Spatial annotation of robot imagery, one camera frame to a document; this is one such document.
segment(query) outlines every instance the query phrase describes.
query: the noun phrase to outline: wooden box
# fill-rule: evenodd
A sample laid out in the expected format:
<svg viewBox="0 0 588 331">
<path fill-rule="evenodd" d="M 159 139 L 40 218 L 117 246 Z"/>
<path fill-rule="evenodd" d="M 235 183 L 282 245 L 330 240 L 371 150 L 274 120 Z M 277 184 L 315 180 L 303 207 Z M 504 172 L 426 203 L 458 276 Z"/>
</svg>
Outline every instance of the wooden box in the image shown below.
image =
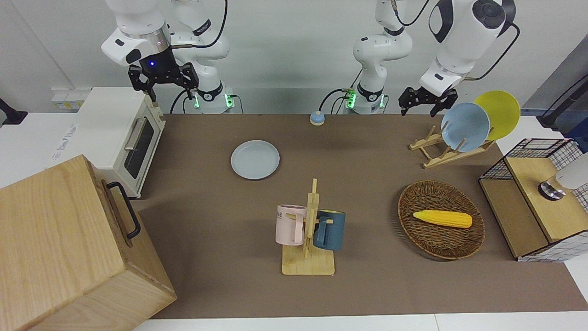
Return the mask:
<svg viewBox="0 0 588 331">
<path fill-rule="evenodd" d="M 588 249 L 588 213 L 571 191 L 545 199 L 537 186 L 557 172 L 549 158 L 506 157 L 512 179 L 480 179 L 480 185 L 519 261 L 564 261 Z"/>
<path fill-rule="evenodd" d="M 127 202 L 81 155 L 0 190 L 0 330 L 132 330 L 176 299 Z"/>
</svg>

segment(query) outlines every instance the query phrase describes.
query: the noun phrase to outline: corn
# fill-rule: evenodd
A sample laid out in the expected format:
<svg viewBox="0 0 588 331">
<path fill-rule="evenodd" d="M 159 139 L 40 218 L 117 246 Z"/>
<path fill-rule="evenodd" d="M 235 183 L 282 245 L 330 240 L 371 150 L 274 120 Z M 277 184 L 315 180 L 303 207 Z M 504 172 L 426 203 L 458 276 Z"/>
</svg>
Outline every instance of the corn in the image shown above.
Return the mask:
<svg viewBox="0 0 588 331">
<path fill-rule="evenodd" d="M 472 217 L 466 213 L 445 210 L 423 210 L 412 214 L 419 220 L 441 226 L 467 229 L 472 226 Z"/>
</svg>

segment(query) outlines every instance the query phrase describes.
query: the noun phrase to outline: brown tablecloth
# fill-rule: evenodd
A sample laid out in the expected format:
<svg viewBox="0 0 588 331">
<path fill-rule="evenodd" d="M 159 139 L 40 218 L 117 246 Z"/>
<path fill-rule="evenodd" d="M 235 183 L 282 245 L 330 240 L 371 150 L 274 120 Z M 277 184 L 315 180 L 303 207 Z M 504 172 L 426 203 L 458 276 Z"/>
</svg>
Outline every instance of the brown tablecloth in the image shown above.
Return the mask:
<svg viewBox="0 0 588 331">
<path fill-rule="evenodd" d="M 586 310 L 566 266 L 514 261 L 477 183 L 501 153 L 424 170 L 424 137 L 440 117 L 170 115 L 143 188 L 133 202 L 178 293 L 155 318 L 343 316 Z M 230 155 L 266 140 L 280 152 L 269 178 L 237 176 Z M 431 155 L 442 151 L 427 148 Z M 318 178 L 321 208 L 347 213 L 334 276 L 284 276 L 275 243 L 276 205 L 306 204 Z M 474 256 L 441 262 L 399 226 L 409 184 L 434 179 L 469 196 L 486 241 Z"/>
</svg>

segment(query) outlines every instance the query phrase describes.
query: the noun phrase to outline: light blue plate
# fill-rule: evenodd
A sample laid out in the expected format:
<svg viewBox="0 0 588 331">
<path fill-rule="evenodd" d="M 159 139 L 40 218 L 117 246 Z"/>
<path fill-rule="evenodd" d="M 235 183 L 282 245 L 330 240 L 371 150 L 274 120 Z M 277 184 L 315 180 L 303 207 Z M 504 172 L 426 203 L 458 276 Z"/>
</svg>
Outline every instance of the light blue plate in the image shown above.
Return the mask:
<svg viewBox="0 0 588 331">
<path fill-rule="evenodd" d="M 490 133 L 488 115 L 482 107 L 471 102 L 454 105 L 443 117 L 441 127 L 446 122 L 449 124 L 443 130 L 442 136 L 448 146 L 455 150 L 466 139 L 459 148 L 460 152 L 469 152 L 480 147 Z"/>
</svg>

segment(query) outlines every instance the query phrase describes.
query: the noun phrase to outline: wicker basket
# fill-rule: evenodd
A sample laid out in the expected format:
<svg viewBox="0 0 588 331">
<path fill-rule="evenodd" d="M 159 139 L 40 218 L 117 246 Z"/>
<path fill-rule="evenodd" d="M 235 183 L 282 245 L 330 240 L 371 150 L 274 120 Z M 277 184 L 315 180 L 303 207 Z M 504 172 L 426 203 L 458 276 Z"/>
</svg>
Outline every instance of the wicker basket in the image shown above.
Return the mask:
<svg viewBox="0 0 588 331">
<path fill-rule="evenodd" d="M 473 217 L 468 229 L 438 226 L 421 221 L 412 214 L 421 210 L 460 211 Z M 480 212 L 472 201 L 451 185 L 423 180 L 405 188 L 398 201 L 398 216 L 408 237 L 425 252 L 447 260 L 475 254 L 486 235 Z"/>
</svg>

